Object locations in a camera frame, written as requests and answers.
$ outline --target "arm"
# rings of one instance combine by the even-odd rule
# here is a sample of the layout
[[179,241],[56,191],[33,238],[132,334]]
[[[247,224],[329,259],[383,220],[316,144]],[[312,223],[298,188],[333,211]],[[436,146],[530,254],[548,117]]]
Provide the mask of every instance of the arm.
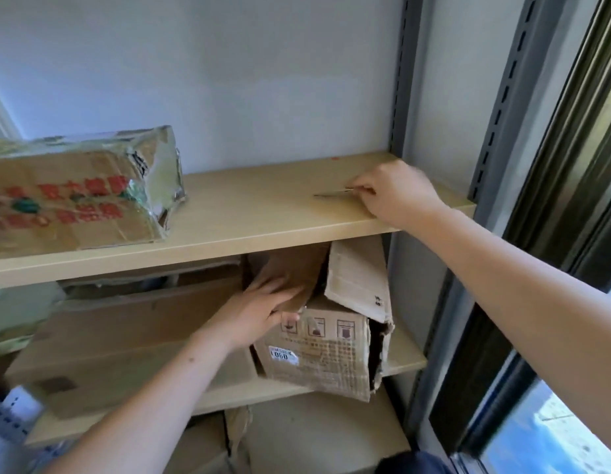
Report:
[[89,430],[46,474],[162,473],[226,356],[279,324],[281,313],[271,311],[300,291],[276,293],[284,282],[259,278],[232,297],[150,382]]
[[402,161],[350,183],[365,206],[433,250],[538,375],[611,449],[611,298],[445,206]]

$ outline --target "forearm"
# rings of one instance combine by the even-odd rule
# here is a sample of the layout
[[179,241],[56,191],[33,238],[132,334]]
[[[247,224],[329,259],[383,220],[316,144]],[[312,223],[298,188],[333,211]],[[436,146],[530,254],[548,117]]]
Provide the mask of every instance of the forearm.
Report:
[[47,474],[160,474],[228,352],[211,329],[195,333],[149,383],[89,430]]
[[456,211],[446,208],[415,231],[611,448],[611,299]]

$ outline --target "left hand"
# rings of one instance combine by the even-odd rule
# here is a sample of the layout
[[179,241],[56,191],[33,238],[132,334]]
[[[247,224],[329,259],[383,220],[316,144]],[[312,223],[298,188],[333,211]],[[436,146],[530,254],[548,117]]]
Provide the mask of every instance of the left hand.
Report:
[[211,329],[223,335],[232,350],[247,348],[285,321],[296,322],[296,313],[274,312],[281,303],[291,300],[303,287],[281,290],[285,277],[267,278],[261,273],[243,293],[234,294],[201,329]]

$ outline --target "white label sticker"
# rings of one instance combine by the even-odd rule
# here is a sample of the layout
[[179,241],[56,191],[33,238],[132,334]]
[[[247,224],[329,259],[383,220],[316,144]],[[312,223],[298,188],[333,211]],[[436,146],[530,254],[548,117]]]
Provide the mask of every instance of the white label sticker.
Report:
[[268,346],[268,350],[270,351],[271,358],[276,359],[277,361],[290,363],[293,366],[299,366],[299,358],[291,350],[276,348],[274,346]]

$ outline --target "hand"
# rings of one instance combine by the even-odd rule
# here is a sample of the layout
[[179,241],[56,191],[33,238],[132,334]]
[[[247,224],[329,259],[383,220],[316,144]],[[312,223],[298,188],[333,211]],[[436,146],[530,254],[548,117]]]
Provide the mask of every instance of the hand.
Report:
[[264,273],[255,278],[243,293],[235,294],[201,328],[214,330],[225,337],[230,349],[246,348],[277,326],[281,319],[296,322],[296,313],[273,312],[301,292],[301,286],[280,290],[285,277],[266,277]]
[[380,164],[351,180],[347,187],[354,189],[370,213],[411,234],[427,214],[448,208],[426,175],[402,160]]

